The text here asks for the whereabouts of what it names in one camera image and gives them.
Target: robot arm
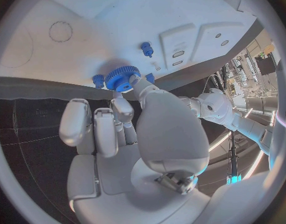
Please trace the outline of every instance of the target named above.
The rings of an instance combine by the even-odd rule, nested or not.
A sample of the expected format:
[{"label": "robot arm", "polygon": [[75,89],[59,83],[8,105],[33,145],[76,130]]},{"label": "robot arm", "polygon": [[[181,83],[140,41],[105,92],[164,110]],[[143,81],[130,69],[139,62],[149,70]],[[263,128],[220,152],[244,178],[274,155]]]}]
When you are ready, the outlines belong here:
[{"label": "robot arm", "polygon": [[211,88],[210,93],[203,93],[198,98],[180,97],[180,99],[197,117],[221,124],[231,131],[239,131],[255,141],[261,150],[269,155],[273,128],[242,117],[239,111],[233,110],[232,103],[221,90]]}]

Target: black floor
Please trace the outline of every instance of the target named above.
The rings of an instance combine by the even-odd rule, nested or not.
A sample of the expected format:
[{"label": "black floor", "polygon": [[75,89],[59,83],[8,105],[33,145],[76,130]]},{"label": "black floor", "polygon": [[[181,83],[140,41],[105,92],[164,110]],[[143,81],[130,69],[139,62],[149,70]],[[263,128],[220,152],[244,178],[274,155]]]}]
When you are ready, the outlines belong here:
[{"label": "black floor", "polygon": [[[197,97],[206,79],[171,91],[177,96]],[[107,100],[89,100],[91,110],[108,107]],[[141,108],[135,109],[134,125]],[[63,224],[78,224],[68,205],[67,176],[76,149],[66,146],[58,136],[59,124],[67,101],[0,100],[0,142],[6,159],[27,194],[50,216]],[[209,142],[224,127],[202,120]],[[25,223],[0,190],[0,223]]]}]

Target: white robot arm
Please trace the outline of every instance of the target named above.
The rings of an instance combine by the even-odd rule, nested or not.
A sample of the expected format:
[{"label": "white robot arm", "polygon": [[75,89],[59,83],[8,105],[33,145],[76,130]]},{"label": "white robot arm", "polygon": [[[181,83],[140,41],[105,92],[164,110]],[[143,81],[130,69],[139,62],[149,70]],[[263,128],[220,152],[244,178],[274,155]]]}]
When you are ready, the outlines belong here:
[{"label": "white robot arm", "polygon": [[233,109],[232,103],[221,90],[211,88],[210,93],[203,93],[198,98],[179,98],[197,117],[221,124],[231,131],[239,131],[255,141],[269,155],[273,128],[242,117],[241,112]]}]

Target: blue gear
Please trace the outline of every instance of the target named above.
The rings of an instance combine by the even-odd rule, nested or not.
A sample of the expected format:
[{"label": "blue gear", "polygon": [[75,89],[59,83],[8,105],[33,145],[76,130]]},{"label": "blue gear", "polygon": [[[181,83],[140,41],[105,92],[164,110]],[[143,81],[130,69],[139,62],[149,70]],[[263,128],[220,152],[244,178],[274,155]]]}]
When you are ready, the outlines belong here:
[{"label": "blue gear", "polygon": [[132,75],[141,77],[140,71],[134,66],[122,66],[110,72],[105,78],[105,85],[112,91],[128,91],[132,88],[129,78]]},{"label": "blue gear", "polygon": [[97,89],[101,89],[104,87],[104,76],[103,75],[95,75],[93,76],[92,79]]}]

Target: cable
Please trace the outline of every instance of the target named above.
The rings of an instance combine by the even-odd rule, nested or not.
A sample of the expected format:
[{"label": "cable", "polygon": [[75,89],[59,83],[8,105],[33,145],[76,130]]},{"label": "cable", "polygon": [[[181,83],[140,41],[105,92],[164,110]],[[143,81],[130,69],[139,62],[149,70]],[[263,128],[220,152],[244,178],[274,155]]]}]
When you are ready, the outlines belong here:
[{"label": "cable", "polygon": [[217,78],[219,78],[216,74],[212,74],[212,75],[208,76],[202,94],[204,93],[204,91],[205,91],[205,89],[206,89],[206,85],[207,85],[207,83],[208,83],[208,81],[209,81],[209,79],[210,79],[211,76],[216,76]]}]

